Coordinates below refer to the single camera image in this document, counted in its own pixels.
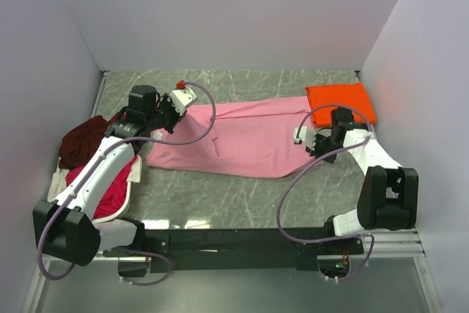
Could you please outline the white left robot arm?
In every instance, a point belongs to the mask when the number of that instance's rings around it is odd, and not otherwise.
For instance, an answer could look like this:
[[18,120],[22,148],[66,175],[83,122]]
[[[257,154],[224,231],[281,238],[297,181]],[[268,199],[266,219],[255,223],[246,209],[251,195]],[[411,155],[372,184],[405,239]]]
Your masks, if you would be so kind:
[[140,221],[115,218],[94,224],[92,219],[106,191],[151,132],[172,132],[195,102],[195,93],[184,84],[164,95],[148,85],[131,89],[128,104],[117,113],[78,176],[55,200],[40,201],[34,207],[39,265],[43,264],[44,254],[85,266],[100,251],[120,246],[139,249],[144,245],[145,229]]

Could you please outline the pink t shirt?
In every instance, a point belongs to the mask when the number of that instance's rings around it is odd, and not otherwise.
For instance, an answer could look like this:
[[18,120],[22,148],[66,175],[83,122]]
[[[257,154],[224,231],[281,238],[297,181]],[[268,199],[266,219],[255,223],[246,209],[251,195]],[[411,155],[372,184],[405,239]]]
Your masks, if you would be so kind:
[[293,141],[294,129],[309,112],[306,97],[222,103],[188,109],[172,134],[158,130],[146,157],[149,167],[280,178],[312,158]]

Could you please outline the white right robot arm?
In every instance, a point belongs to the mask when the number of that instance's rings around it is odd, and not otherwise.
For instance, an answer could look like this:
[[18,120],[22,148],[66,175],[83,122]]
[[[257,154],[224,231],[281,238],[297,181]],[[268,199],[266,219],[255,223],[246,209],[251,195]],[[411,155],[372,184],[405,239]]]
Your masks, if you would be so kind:
[[412,229],[417,218],[418,172],[396,162],[378,143],[371,128],[355,121],[350,109],[334,108],[330,118],[328,136],[303,123],[293,132],[294,143],[305,144],[311,157],[333,163],[336,153],[344,150],[364,175],[356,208],[330,216],[324,224],[326,233],[345,237],[373,229]]

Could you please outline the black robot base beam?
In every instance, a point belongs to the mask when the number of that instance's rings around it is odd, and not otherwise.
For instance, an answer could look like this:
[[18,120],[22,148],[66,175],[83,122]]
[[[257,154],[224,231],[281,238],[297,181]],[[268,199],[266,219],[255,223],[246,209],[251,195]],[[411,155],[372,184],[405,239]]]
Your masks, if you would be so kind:
[[106,250],[117,260],[125,278],[173,270],[234,270],[294,268],[316,271],[320,256],[364,253],[359,239],[326,243],[296,243],[278,229],[148,229],[145,239],[128,254],[118,248]]

